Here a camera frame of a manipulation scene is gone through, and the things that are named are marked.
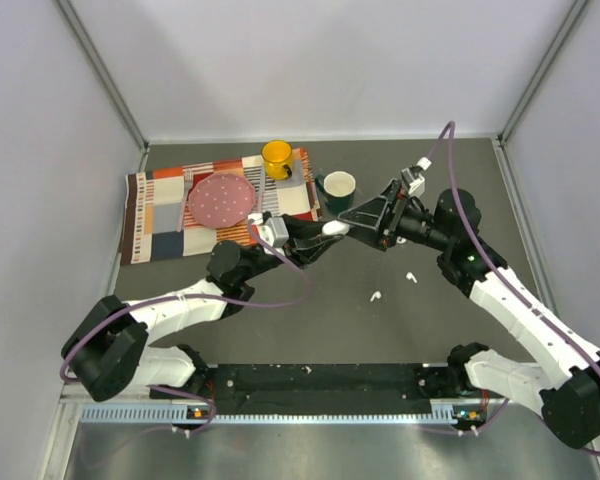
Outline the white earbud charging case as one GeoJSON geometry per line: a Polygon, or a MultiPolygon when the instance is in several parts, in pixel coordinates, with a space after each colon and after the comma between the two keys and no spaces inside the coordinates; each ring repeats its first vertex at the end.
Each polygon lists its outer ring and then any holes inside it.
{"type": "Polygon", "coordinates": [[[322,228],[321,233],[324,236],[346,236],[350,230],[350,225],[339,220],[332,220],[326,222],[322,228]]]}

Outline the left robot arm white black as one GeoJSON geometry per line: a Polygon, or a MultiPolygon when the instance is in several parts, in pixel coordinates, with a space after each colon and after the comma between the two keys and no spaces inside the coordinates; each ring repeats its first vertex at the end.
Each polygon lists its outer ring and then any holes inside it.
{"type": "Polygon", "coordinates": [[[132,387],[200,394],[207,374],[199,355],[187,345],[158,347],[156,341],[255,307],[248,280],[280,265],[301,273],[349,230],[339,220],[250,217],[247,232],[253,245],[217,243],[203,279],[151,299],[122,302],[110,295],[96,303],[63,346],[61,378],[81,384],[96,402],[132,387]]]}

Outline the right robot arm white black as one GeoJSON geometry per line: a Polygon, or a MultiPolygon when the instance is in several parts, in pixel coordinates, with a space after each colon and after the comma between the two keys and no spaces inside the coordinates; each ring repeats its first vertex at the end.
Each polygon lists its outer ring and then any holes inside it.
{"type": "Polygon", "coordinates": [[[339,214],[352,238],[378,250],[399,238],[438,251],[449,283],[495,318],[533,357],[529,366],[479,343],[448,357],[446,380],[456,394],[489,390],[538,415],[565,445],[581,449],[600,436],[600,348],[561,322],[522,285],[506,260],[478,236],[473,196],[451,187],[434,212],[393,180],[377,197],[339,214]]]}

